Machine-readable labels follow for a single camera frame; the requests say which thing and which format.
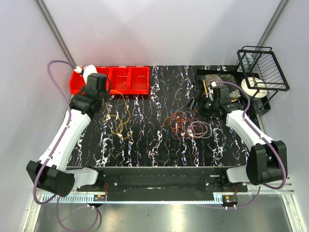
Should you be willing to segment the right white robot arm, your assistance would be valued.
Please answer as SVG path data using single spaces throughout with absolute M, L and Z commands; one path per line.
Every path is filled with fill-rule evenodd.
M 201 115 L 217 115 L 224 120 L 249 149 L 246 165 L 226 169 L 219 179 L 220 188 L 228 192 L 240 182 L 275 190 L 283 188 L 288 176 L 286 144 L 263 133 L 247 116 L 248 107 L 232 102 L 228 84 L 219 82 L 209 94 L 196 90 L 190 101 L 190 106 L 197 106 Z

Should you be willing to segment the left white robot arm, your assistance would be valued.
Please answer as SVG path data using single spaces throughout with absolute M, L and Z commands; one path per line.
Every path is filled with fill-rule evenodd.
M 77 66 L 74 71 L 81 74 L 85 86 L 67 102 L 64 122 L 47 150 L 37 161 L 29 161 L 26 171 L 33 182 L 33 195 L 42 189 L 61 197 L 73 189 L 88 185 L 93 191 L 104 187 L 104 179 L 94 168 L 67 170 L 69 157 L 80 135 L 99 113 L 110 92 L 108 76 L 99 73 L 96 66 Z

